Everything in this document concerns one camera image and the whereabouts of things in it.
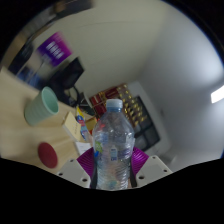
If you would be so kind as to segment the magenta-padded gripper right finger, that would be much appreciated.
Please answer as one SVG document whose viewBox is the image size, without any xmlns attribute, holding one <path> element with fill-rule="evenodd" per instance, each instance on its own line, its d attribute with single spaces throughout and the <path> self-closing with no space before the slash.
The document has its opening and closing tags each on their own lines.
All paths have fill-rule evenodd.
<svg viewBox="0 0 224 224">
<path fill-rule="evenodd" d="M 133 149 L 130 168 L 130 184 L 132 188 L 140 188 L 157 181 L 172 171 L 156 156 L 148 156 L 138 148 Z"/>
</svg>

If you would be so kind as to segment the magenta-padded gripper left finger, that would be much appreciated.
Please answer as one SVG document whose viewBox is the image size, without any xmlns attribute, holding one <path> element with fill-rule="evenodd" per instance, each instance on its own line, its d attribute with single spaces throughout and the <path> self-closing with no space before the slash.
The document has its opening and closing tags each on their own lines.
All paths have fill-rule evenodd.
<svg viewBox="0 0 224 224">
<path fill-rule="evenodd" d="M 94 149 L 88 149 L 77 159 L 69 159 L 57 172 L 57 176 L 83 188 L 95 188 Z"/>
</svg>

